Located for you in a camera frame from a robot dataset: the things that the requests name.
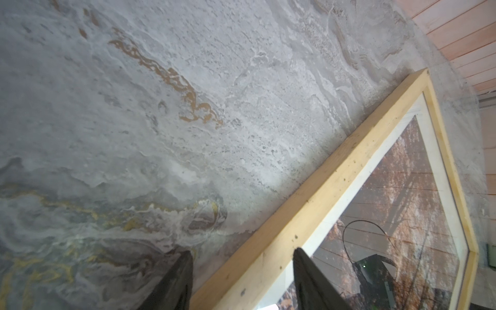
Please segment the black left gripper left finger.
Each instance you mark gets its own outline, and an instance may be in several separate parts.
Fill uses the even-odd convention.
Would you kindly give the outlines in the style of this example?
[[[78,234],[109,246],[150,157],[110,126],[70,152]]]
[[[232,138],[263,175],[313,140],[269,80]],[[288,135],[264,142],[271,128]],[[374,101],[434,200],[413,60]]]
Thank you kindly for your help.
[[[181,253],[138,310],[188,310],[193,287],[193,257]]]

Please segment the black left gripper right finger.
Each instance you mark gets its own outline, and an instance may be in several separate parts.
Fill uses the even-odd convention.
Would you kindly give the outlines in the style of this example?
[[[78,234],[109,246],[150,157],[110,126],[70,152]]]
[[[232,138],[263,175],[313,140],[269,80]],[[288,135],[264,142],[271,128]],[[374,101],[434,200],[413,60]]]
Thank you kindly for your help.
[[[351,309],[302,248],[293,252],[293,274],[299,309]]]

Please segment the light wooden picture frame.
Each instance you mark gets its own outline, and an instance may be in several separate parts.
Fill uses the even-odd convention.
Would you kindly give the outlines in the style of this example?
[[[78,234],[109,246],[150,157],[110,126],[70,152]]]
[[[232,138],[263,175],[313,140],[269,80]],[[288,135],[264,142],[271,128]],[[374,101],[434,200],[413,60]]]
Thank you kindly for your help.
[[[412,118],[426,133],[426,148],[461,260],[452,309],[467,309],[479,246],[428,69],[409,75],[335,152],[193,294],[191,309],[254,309],[282,294],[293,252],[316,249]]]

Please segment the autumn forest photo print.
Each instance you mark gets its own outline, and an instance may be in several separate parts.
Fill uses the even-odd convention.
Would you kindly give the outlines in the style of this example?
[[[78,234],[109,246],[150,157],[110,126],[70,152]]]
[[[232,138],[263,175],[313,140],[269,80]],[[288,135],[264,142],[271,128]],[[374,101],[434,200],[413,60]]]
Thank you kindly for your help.
[[[448,309],[459,256],[416,119],[310,256],[352,309]]]

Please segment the white picture mat board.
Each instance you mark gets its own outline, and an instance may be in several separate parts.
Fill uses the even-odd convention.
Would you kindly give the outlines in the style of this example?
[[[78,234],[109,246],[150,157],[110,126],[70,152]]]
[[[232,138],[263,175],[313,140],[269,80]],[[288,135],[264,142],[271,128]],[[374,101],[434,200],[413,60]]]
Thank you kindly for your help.
[[[422,93],[303,248],[351,309],[461,309],[470,254],[439,137]]]

